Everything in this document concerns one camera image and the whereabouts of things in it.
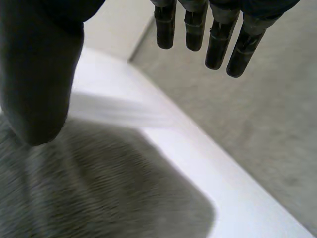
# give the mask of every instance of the black finger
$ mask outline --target black finger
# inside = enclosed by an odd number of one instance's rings
[[[170,49],[174,41],[177,0],[152,0],[152,2],[155,5],[158,46],[162,49]]]
[[[260,20],[243,15],[243,25],[227,66],[229,76],[237,78],[243,74],[266,29],[276,20]]]
[[[237,0],[210,0],[213,24],[205,64],[210,69],[219,69],[226,54],[232,32],[239,17]]]
[[[67,117],[83,24],[53,18],[42,3],[0,1],[0,103],[30,145],[56,137]]]
[[[192,51],[199,51],[204,38],[208,2],[207,0],[179,1],[186,9],[186,46]]]

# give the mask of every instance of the robotic hand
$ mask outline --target robotic hand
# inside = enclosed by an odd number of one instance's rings
[[[177,0],[151,0],[155,5],[158,46],[173,46],[175,9]],[[186,10],[186,45],[192,51],[202,46],[208,0],[179,0]],[[243,11],[243,25],[234,47],[227,74],[243,74],[266,29],[299,0],[209,0],[213,14],[206,66],[219,69],[239,17]]]
[[[53,140],[63,127],[84,42],[83,22],[105,0],[0,0],[0,105],[29,145]],[[202,46],[207,0],[179,0],[186,9],[186,43]],[[221,66],[240,9],[244,24],[227,72],[240,76],[266,28],[299,0],[210,0],[214,21],[206,65]],[[176,0],[152,0],[158,45],[173,45]]]

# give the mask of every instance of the white wall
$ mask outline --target white wall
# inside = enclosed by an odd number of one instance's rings
[[[85,23],[85,45],[122,60],[130,58],[150,23],[150,0],[106,0]]]

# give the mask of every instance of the floor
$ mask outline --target floor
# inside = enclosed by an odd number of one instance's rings
[[[174,47],[156,45],[150,26],[132,63],[317,236],[317,1],[302,0],[262,39],[240,78],[205,67],[212,16],[203,47],[185,46],[178,5]]]

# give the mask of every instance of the gray carpet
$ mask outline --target gray carpet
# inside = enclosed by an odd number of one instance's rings
[[[208,200],[137,131],[69,120],[23,144],[0,117],[0,237],[206,238]]]
[[[132,63],[317,235],[317,1],[302,0],[265,34],[244,75],[204,66],[212,16],[202,49],[185,46],[178,5],[174,47],[156,45],[151,26]]]

